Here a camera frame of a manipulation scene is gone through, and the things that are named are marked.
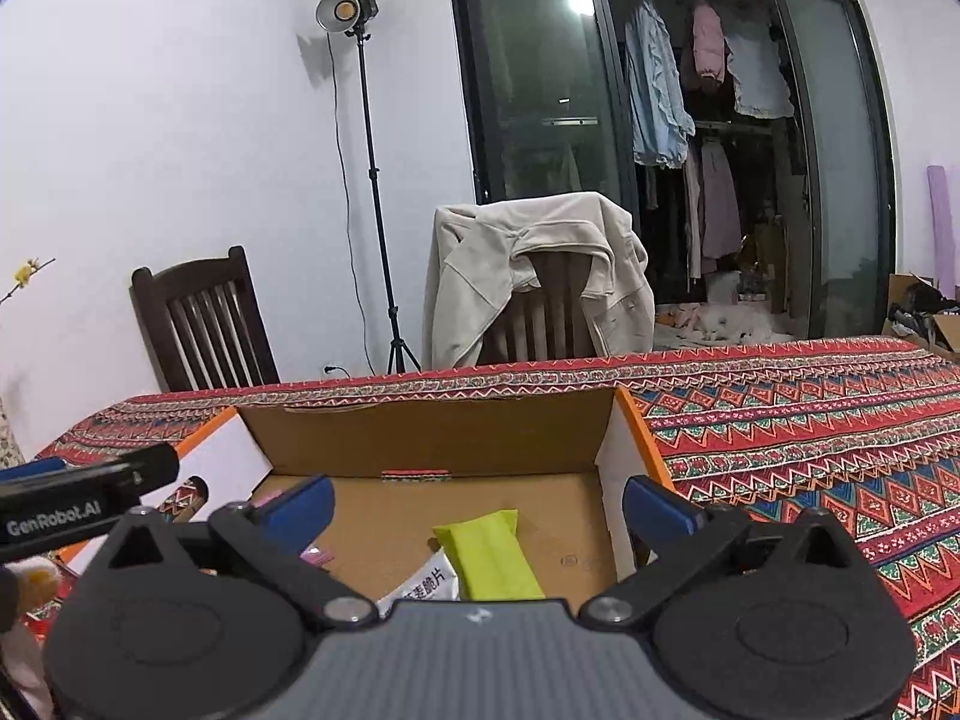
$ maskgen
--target pink jacket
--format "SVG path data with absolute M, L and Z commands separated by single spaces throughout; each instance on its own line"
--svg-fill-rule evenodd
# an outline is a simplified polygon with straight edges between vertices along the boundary
M 693 9 L 693 64 L 701 79 L 723 83 L 727 74 L 723 26 L 716 11 L 703 0 Z

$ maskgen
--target dark wooden chair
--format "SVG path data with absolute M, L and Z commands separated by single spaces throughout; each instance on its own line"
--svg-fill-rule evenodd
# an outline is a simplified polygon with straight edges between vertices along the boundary
M 138 268 L 133 302 L 170 391 L 280 381 L 243 247 L 162 274 Z

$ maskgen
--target power cord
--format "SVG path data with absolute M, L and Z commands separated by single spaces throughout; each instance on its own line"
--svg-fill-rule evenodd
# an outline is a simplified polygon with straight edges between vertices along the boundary
M 347 189 L 347 168 L 344 165 L 344 150 L 342 146 L 340 146 L 340 117 L 338 116 L 340 96 L 337 90 L 337 66 L 333 61 L 333 43 L 330 41 L 329 32 L 326 35 L 326 50 L 330 54 L 330 77 L 333 79 L 333 129 L 337 136 L 337 154 L 340 156 L 340 175 L 344 180 L 344 197 L 347 199 L 347 249 L 350 253 L 350 272 L 353 274 L 353 293 L 356 295 L 357 307 L 360 309 L 360 319 L 363 322 L 364 357 L 367 358 L 367 367 L 370 369 L 370 375 L 376 376 L 376 372 L 373 371 L 373 363 L 370 362 L 370 350 L 367 348 L 367 314 L 363 310 L 363 301 L 360 299 L 360 285 L 357 283 L 357 270 L 353 262 L 353 237 L 350 234 L 350 191 Z

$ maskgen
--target cardboard box flap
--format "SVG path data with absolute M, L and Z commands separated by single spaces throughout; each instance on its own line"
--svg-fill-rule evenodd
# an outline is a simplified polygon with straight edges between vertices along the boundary
M 952 314 L 936 314 L 933 317 L 937 329 L 943 333 L 950 351 L 960 352 L 960 317 Z
M 391 470 L 446 470 L 462 477 L 583 473 L 593 469 L 614 392 L 405 400 L 351 410 L 248 407 L 240 413 L 278 474 L 371 478 Z
M 916 284 L 918 281 L 930 283 L 928 280 L 921 279 L 913 274 L 890 274 L 889 286 L 887 288 L 887 308 L 890 308 L 894 303 L 903 303 L 904 293 L 907 287 L 911 284 Z

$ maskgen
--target light blue shirt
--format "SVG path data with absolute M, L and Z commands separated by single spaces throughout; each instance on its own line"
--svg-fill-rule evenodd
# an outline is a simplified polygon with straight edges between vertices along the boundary
M 681 167 L 686 161 L 686 139 L 695 127 L 683 108 L 670 33 L 653 0 L 640 0 L 627 24 L 627 86 L 635 161 Z

